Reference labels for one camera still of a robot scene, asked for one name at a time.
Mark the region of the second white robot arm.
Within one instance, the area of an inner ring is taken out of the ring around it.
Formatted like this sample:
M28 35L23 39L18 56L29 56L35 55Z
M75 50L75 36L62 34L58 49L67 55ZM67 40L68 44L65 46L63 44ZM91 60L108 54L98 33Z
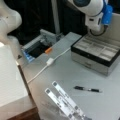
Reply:
M0 42L10 46L15 60L19 64L23 63L24 56L18 39L14 36L9 36L9 33L16 30L21 23L21 15L9 8L4 0L0 0Z

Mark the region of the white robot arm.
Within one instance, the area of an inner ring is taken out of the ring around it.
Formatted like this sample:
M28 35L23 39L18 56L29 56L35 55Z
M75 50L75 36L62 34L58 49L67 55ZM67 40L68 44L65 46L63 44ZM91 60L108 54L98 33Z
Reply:
M66 0L66 4L85 14L85 25L92 35L105 33L108 0Z

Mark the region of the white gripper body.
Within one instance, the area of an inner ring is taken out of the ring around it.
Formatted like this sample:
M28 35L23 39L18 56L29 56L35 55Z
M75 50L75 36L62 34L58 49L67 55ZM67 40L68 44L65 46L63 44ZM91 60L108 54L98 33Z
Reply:
M107 30L108 24L109 19L103 13L100 13L98 16L85 16L85 25L93 36L103 35Z

